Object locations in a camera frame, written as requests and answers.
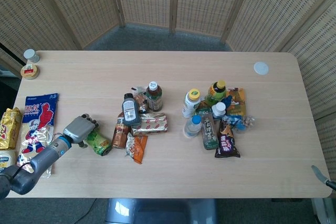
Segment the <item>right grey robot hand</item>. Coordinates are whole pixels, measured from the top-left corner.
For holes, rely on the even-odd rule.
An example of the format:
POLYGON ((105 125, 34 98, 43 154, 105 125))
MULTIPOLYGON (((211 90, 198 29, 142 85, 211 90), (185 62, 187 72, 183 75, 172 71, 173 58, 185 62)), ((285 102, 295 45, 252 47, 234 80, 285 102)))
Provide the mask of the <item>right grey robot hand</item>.
POLYGON ((319 181, 321 181, 326 186, 332 188, 333 190, 336 190, 336 183, 334 181, 331 181, 330 179, 325 177, 316 166, 311 165, 311 168, 319 181))

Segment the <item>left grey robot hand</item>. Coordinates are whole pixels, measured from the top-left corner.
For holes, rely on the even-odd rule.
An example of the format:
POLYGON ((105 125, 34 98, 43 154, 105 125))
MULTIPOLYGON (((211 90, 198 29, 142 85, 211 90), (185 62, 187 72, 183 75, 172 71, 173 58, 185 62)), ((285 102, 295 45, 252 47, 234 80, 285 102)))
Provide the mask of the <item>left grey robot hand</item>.
POLYGON ((78 144, 80 148, 86 148, 88 145, 84 143, 84 140, 98 127, 99 123, 96 120, 92 119, 89 114, 83 114, 68 124, 62 134, 72 144, 78 144))

